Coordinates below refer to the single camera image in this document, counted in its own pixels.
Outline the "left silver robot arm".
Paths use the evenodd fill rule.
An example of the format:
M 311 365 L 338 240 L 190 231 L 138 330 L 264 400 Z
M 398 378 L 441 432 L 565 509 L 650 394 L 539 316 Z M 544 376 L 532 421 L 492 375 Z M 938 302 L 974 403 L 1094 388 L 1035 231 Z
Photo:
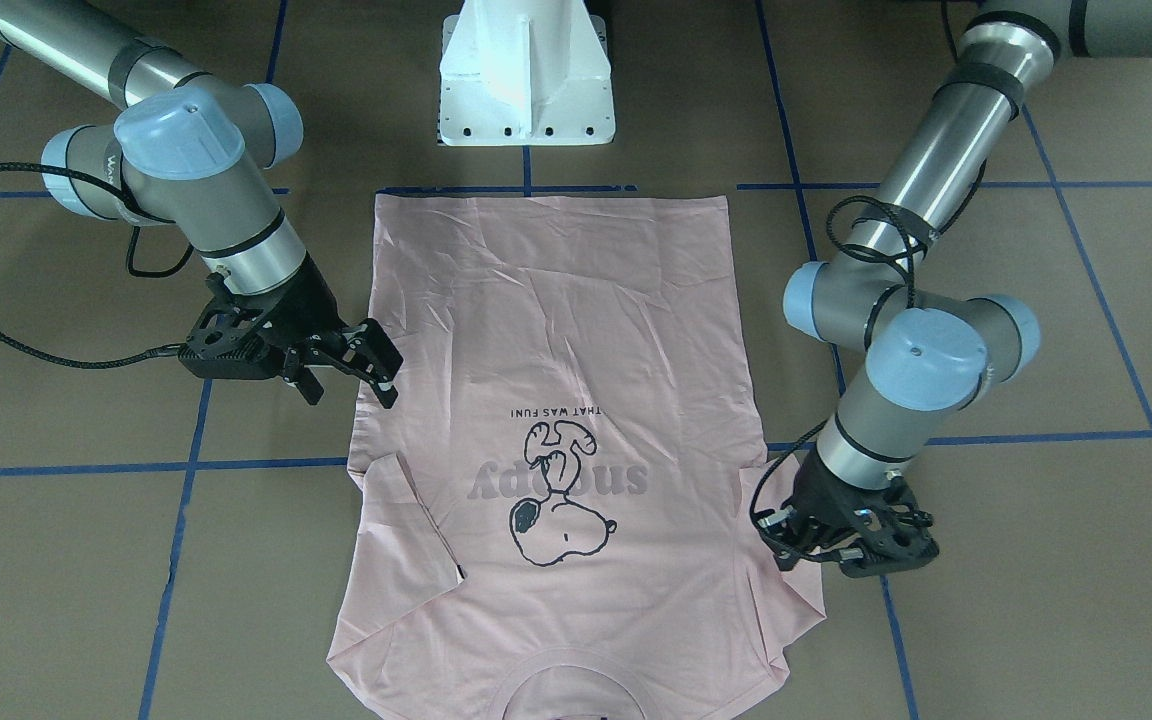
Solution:
M 1152 1 L 984 1 L 927 114 L 835 256 L 801 266 L 783 314 L 810 338 L 861 351 L 863 365 L 797 467 L 791 495 L 749 516 L 776 568 L 838 564 L 846 577 L 924 568 L 940 547 L 905 482 L 952 415 L 1009 382 L 1041 328 L 1020 300 L 952 300 L 920 290 L 922 264 L 960 218 L 988 156 L 1028 94 L 1069 58 L 1152 58 Z

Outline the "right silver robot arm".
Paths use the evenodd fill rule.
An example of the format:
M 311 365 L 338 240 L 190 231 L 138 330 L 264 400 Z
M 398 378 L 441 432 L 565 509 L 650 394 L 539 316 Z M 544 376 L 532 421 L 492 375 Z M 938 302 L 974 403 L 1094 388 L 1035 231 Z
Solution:
M 79 126 L 47 142 L 40 174 L 73 213 L 174 225 L 188 258 L 206 265 L 210 300 L 185 341 L 106 367 L 174 357 L 202 379 L 279 378 L 317 404 L 314 367 L 356 377 L 380 406 L 397 400 L 402 357 L 374 319 L 351 325 L 262 172 L 291 158 L 302 118 L 280 88 L 234 86 L 174 47 L 84 1 L 0 1 L 0 41 L 118 106 L 109 126 Z

